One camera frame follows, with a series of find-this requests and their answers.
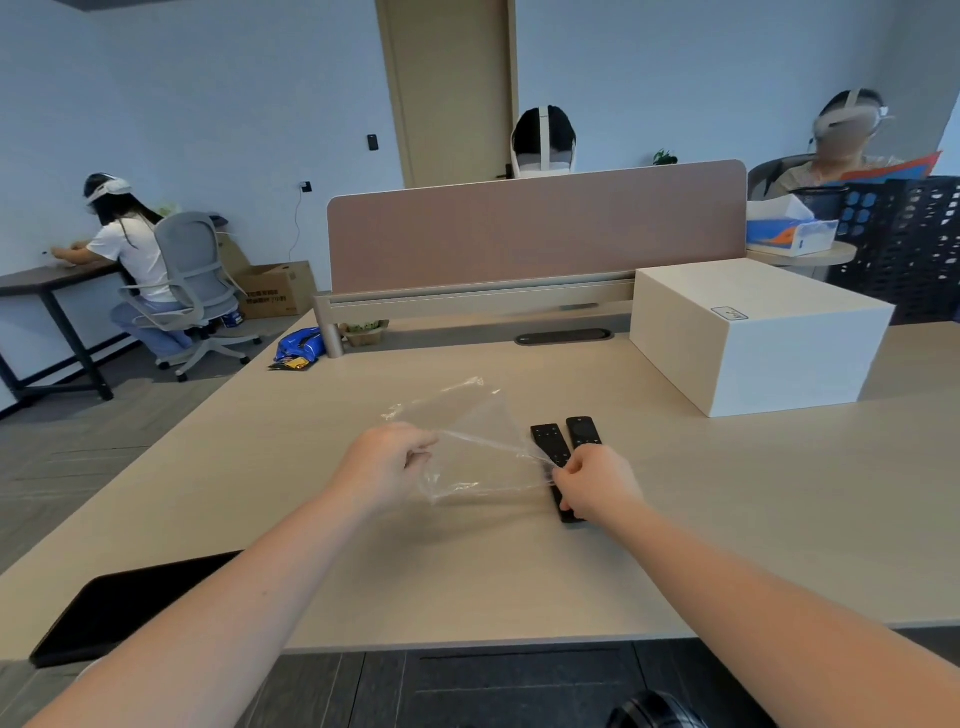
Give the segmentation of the person's right hand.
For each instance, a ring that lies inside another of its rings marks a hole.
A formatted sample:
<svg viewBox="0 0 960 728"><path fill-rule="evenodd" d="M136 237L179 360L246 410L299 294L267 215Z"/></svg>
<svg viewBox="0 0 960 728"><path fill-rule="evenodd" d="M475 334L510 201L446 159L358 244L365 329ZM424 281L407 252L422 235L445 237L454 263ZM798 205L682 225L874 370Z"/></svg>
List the person's right hand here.
<svg viewBox="0 0 960 728"><path fill-rule="evenodd" d="M555 482L562 495L561 507L600 527L611 526L624 514L645 505L642 489L632 467L604 444L585 444L577 451L594 451L586 476L574 482Z"/></svg>

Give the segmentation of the person's left hand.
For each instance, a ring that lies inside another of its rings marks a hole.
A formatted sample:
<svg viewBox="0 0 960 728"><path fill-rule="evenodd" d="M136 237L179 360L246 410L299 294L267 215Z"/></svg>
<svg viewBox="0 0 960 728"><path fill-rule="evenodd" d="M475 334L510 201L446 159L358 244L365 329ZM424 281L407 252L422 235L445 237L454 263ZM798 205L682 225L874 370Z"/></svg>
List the person's left hand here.
<svg viewBox="0 0 960 728"><path fill-rule="evenodd" d="M320 497L337 513L371 517L406 499L423 472L404 472L406 455L438 443L438 434L408 422L361 434L347 449Z"/></svg>

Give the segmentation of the clear plastic bag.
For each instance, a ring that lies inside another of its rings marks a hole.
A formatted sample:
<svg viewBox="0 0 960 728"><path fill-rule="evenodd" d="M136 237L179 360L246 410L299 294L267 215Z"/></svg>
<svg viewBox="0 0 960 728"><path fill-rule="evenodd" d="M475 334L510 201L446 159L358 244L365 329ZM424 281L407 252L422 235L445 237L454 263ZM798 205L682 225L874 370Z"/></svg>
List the clear plastic bag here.
<svg viewBox="0 0 960 728"><path fill-rule="evenodd" d="M506 496L551 485L553 462L522 432L503 390L482 377L393 404L381 419L437 436L416 483L419 496L430 504L460 497Z"/></svg>

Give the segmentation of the person's left forearm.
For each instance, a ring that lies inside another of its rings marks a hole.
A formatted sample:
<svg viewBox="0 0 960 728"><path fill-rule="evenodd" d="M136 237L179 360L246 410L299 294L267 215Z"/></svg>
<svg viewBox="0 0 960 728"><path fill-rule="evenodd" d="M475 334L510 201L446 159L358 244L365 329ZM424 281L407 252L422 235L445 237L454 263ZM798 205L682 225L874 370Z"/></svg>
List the person's left forearm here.
<svg viewBox="0 0 960 728"><path fill-rule="evenodd" d="M390 504L333 482L93 664L24 728L233 728L331 564Z"/></svg>

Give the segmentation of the person's right forearm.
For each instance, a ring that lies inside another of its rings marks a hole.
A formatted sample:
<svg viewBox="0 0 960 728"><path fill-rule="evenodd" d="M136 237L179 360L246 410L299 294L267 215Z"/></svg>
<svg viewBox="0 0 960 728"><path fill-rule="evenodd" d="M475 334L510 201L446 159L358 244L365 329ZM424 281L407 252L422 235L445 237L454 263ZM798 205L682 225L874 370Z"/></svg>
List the person's right forearm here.
<svg viewBox="0 0 960 728"><path fill-rule="evenodd" d="M960 728L960 668L845 606L699 539L644 502L588 519L779 728Z"/></svg>

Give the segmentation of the small basket with greenery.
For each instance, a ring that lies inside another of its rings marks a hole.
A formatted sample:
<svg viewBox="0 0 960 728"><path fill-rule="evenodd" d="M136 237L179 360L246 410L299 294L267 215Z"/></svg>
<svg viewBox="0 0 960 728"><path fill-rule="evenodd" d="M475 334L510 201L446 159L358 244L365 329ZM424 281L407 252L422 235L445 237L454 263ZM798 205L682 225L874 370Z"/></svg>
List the small basket with greenery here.
<svg viewBox="0 0 960 728"><path fill-rule="evenodd" d="M339 331L342 339L349 346L359 349L380 345L389 326L390 320L368 321L359 324L340 323Z"/></svg>

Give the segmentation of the blue snack bag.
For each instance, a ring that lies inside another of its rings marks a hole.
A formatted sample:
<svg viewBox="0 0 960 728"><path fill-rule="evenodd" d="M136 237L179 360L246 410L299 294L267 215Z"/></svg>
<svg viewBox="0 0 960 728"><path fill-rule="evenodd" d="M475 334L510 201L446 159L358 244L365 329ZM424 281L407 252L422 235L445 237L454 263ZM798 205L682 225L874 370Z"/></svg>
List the blue snack bag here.
<svg viewBox="0 0 960 728"><path fill-rule="evenodd" d="M297 330L277 344L269 369L281 372L302 372L327 354L322 329L318 326Z"/></svg>

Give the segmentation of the white cardboard box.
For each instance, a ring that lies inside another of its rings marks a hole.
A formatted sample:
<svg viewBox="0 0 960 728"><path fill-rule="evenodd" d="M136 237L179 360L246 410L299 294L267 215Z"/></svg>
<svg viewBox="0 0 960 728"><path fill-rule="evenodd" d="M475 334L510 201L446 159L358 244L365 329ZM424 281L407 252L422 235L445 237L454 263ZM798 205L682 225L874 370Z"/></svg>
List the white cardboard box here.
<svg viewBox="0 0 960 728"><path fill-rule="evenodd" d="M748 258L638 269L630 342L708 418L858 401L895 307Z"/></svg>

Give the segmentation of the brown cardboard box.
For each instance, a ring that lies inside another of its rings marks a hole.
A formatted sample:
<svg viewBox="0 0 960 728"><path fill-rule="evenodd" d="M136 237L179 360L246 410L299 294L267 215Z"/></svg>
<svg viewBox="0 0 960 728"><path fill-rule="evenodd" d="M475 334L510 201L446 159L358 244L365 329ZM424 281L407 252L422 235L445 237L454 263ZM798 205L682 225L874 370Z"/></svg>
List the brown cardboard box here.
<svg viewBox="0 0 960 728"><path fill-rule="evenodd" d="M308 261L254 265L234 238L217 232L225 272L241 290L239 310L246 319L303 316L318 293Z"/></svg>

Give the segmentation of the pink desk divider panel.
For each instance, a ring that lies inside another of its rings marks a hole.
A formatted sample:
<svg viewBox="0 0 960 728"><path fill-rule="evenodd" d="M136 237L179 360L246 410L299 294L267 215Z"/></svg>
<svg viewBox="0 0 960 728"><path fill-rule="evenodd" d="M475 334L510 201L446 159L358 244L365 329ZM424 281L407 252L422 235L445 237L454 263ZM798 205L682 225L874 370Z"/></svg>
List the pink desk divider panel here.
<svg viewBox="0 0 960 728"><path fill-rule="evenodd" d="M741 259L742 161L341 196L327 207L336 295L633 272Z"/></svg>

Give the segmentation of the black round object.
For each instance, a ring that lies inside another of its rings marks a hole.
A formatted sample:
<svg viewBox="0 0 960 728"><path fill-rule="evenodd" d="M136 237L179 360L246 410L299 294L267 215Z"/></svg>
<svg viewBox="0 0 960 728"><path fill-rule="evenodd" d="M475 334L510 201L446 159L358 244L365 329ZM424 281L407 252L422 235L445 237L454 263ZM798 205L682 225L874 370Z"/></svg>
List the black round object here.
<svg viewBox="0 0 960 728"><path fill-rule="evenodd" d="M609 714L605 728L709 728L690 706L658 690L643 690Z"/></svg>

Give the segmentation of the grey office chair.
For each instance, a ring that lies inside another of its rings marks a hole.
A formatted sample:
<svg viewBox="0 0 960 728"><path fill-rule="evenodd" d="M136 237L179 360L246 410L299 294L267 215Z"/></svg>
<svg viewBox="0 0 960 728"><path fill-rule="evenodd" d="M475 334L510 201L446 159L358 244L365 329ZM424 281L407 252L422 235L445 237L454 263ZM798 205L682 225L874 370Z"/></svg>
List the grey office chair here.
<svg viewBox="0 0 960 728"><path fill-rule="evenodd" d="M261 345L260 335L223 335L211 329L213 322L239 311L244 292L221 261L217 230L210 216L200 212L174 214L155 228L154 235L167 269L162 285L170 288L181 309L152 312L134 296L134 291L146 289L142 285L123 287L121 297L138 312L134 320L138 330L198 332L198 341L186 353L159 358L158 368L173 370L176 381L185 383L188 372L210 354L236 359L242 365L249 363L250 355L239 348Z"/></svg>

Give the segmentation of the white blue tissue box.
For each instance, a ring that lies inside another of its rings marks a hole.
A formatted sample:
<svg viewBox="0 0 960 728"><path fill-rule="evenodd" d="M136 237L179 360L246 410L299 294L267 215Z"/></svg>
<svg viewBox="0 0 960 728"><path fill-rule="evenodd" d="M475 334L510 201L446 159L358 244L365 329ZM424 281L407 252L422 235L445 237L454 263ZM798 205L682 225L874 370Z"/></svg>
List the white blue tissue box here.
<svg viewBox="0 0 960 728"><path fill-rule="evenodd" d="M797 196L747 201L746 247L782 258L798 258L832 248L839 221L817 217Z"/></svg>

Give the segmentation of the round beige table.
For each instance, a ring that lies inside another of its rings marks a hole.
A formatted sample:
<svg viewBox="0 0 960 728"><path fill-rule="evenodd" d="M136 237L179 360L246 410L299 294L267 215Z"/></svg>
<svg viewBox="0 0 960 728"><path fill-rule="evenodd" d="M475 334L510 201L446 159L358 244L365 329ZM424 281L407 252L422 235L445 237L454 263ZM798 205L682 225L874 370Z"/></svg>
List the round beige table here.
<svg viewBox="0 0 960 728"><path fill-rule="evenodd" d="M854 261L857 254L856 246L842 241L834 241L830 249L797 256L781 255L768 249L747 249L748 259L777 268L830 268Z"/></svg>

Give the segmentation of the black tablet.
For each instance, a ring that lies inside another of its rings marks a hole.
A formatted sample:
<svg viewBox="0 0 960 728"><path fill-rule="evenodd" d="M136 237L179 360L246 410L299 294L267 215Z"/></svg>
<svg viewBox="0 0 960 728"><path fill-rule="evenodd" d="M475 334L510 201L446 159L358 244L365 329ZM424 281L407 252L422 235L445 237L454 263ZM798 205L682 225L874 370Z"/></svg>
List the black tablet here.
<svg viewBox="0 0 960 728"><path fill-rule="evenodd" d="M239 551L99 576L87 583L30 653L39 670L107 656Z"/></svg>

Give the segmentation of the grey chair backrest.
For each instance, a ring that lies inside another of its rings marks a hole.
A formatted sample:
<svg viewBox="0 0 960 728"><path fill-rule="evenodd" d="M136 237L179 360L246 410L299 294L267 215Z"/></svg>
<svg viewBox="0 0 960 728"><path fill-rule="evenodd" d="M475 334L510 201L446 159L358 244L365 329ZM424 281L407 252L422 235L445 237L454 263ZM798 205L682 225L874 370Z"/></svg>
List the grey chair backrest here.
<svg viewBox="0 0 960 728"><path fill-rule="evenodd" d="M813 153L795 154L773 159L753 167L748 174L748 201L764 200L773 186L787 170L803 166L814 159Z"/></svg>

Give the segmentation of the beige wooden door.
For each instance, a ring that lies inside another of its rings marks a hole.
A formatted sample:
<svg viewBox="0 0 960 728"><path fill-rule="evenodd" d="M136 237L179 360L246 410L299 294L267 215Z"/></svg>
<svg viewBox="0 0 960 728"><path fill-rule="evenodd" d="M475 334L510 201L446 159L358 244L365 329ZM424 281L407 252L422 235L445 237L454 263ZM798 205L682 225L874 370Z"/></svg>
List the beige wooden door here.
<svg viewBox="0 0 960 728"><path fill-rule="evenodd" d="M508 176L514 0L375 0L406 188Z"/></svg>

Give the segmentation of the black perforated crate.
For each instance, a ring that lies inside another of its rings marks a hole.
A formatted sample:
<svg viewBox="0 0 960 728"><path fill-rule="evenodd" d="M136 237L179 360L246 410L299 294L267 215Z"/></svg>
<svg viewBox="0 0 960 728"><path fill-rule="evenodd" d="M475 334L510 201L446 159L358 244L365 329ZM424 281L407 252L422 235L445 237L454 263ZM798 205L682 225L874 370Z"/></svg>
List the black perforated crate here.
<svg viewBox="0 0 960 728"><path fill-rule="evenodd" d="M894 306L892 324L960 322L960 176L798 188L814 213L838 222L852 261L825 282Z"/></svg>

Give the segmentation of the dark side desk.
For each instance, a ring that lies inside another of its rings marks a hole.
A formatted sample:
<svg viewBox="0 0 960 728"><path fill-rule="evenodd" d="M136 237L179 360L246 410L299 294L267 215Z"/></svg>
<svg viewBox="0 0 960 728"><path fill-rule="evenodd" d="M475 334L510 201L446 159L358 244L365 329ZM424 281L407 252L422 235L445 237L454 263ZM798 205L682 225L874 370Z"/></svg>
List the dark side desk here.
<svg viewBox="0 0 960 728"><path fill-rule="evenodd" d="M37 268L0 275L0 300L38 299L71 351L67 359L26 378L18 377L0 353L0 382L14 399L11 406L0 410L0 419L56 395L94 393L104 402L114 398L113 388L104 378L100 366L137 346L137 341L119 334L95 346L84 344L56 296L62 290L111 275L120 276L126 285L134 283L117 262L98 262L74 268Z"/></svg>

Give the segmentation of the beige divider rail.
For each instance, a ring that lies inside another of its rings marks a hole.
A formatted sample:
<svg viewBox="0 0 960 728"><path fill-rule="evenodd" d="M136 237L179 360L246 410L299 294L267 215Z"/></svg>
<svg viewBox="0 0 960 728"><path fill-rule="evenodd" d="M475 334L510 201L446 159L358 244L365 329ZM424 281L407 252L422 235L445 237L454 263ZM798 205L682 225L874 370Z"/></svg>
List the beige divider rail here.
<svg viewBox="0 0 960 728"><path fill-rule="evenodd" d="M330 358L342 358L342 325L376 320L540 313L630 301L636 273L592 273L354 294L318 294L316 322Z"/></svg>

